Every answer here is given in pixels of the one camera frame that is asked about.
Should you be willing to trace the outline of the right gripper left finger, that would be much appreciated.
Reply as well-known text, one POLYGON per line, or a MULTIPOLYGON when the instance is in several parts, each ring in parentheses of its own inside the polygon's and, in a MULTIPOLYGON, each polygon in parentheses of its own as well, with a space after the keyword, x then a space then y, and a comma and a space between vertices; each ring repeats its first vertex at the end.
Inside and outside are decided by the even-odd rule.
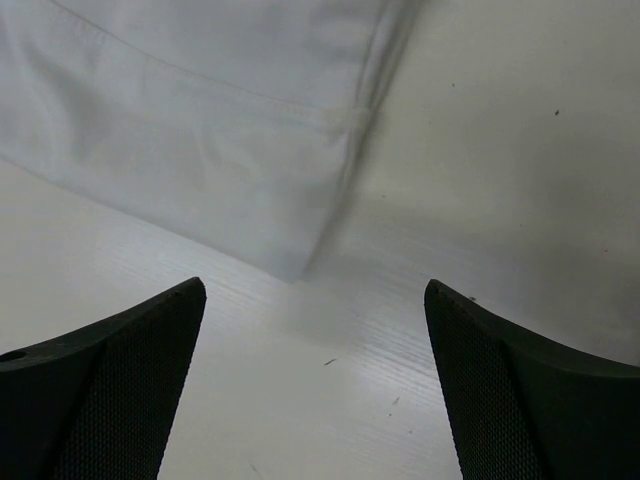
POLYGON ((157 478, 205 304, 191 278, 2 354, 2 478, 157 478))

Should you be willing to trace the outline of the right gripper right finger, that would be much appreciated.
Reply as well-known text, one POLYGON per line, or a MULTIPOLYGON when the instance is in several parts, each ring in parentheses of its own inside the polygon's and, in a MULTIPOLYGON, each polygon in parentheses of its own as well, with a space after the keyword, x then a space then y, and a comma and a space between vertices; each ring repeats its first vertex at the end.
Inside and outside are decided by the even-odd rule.
POLYGON ((534 333, 437 280, 424 306, 463 478, 638 478, 638 367, 534 333))

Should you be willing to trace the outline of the white skirt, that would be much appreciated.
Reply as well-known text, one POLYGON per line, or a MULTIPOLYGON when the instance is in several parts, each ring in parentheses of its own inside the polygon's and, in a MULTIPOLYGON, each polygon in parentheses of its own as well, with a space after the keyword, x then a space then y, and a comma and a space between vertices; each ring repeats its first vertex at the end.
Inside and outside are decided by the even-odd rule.
POLYGON ((1 157, 297 278, 418 1, 5 1, 1 157))

